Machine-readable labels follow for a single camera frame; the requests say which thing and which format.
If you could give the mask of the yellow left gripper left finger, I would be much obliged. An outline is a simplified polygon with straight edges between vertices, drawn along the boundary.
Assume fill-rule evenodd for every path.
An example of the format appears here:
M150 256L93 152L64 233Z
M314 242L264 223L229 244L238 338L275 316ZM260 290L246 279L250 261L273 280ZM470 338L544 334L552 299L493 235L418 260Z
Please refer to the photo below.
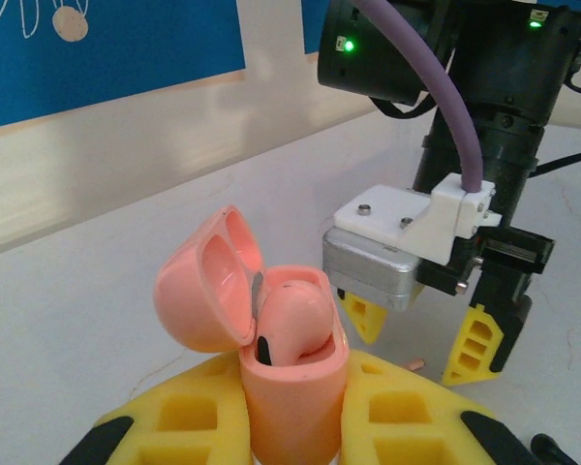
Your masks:
M63 464L251 464L238 355L215 356L102 416Z

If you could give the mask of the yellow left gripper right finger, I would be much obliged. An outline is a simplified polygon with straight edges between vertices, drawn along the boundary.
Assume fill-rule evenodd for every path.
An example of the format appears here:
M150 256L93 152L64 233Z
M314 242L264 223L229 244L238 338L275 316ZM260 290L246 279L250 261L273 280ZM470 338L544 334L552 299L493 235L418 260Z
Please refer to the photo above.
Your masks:
M341 415L341 464L537 464L487 408L353 350Z

